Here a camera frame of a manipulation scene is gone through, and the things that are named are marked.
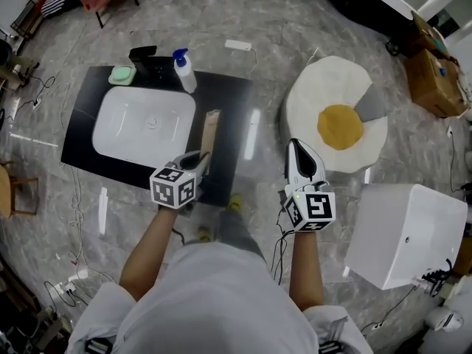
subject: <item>shoe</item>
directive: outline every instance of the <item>shoe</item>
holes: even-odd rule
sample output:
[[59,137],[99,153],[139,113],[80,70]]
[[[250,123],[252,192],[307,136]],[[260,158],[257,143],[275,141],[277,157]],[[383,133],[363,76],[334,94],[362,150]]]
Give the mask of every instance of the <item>shoe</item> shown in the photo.
[[233,194],[226,209],[230,209],[240,214],[243,210],[243,196],[241,194]]
[[197,240],[199,243],[211,243],[213,239],[210,230],[206,227],[198,227]]

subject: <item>white shirt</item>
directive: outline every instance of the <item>white shirt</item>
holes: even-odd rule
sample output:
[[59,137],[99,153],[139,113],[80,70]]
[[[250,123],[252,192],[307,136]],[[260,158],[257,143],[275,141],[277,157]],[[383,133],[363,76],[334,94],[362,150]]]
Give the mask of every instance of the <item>white shirt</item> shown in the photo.
[[[343,307],[300,312],[256,254],[222,243],[185,246],[138,302],[102,285],[69,339],[113,338],[113,353],[318,353]],[[339,340],[346,353],[372,353],[350,317]]]

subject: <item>cardboard box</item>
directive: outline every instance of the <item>cardboard box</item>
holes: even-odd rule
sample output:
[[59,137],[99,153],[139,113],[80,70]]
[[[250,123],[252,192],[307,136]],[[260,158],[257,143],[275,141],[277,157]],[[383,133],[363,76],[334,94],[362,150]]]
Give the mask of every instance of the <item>cardboard box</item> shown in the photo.
[[472,237],[464,237],[462,239],[456,263],[454,264],[454,273],[460,275],[472,274]]
[[408,58],[414,57],[424,49],[429,50],[436,58],[450,59],[448,50],[439,33],[412,11],[413,22],[398,39],[401,52]]
[[449,60],[439,60],[428,50],[422,50],[405,62],[406,76],[414,103],[436,117],[455,117],[466,105],[457,88],[457,66]]

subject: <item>striped cloth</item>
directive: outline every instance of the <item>striped cloth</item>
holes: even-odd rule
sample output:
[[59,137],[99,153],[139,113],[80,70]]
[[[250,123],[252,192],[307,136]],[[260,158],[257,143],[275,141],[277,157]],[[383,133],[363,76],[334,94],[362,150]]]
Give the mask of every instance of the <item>striped cloth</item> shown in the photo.
[[48,17],[66,12],[80,5],[82,5],[80,0],[46,0],[41,8],[41,13],[44,17]]

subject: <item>black countertop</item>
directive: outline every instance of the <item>black countertop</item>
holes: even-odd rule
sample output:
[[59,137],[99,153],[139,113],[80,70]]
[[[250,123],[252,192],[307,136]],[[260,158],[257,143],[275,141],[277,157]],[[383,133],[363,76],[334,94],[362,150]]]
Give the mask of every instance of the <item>black countertop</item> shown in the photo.
[[[154,168],[100,155],[92,144],[95,121],[103,98],[115,87],[108,83],[112,69],[111,66],[88,69],[69,121],[61,161],[100,176],[149,190],[149,177]],[[187,152],[200,150],[207,112],[221,110],[209,174],[201,184],[203,193],[199,201],[224,207],[229,202],[241,139],[243,133],[247,132],[249,124],[247,101],[252,82],[208,72],[195,72],[195,76],[198,85],[192,94],[195,100],[195,116],[190,129]],[[184,92],[180,80],[173,72],[151,78],[136,73],[130,86]]]

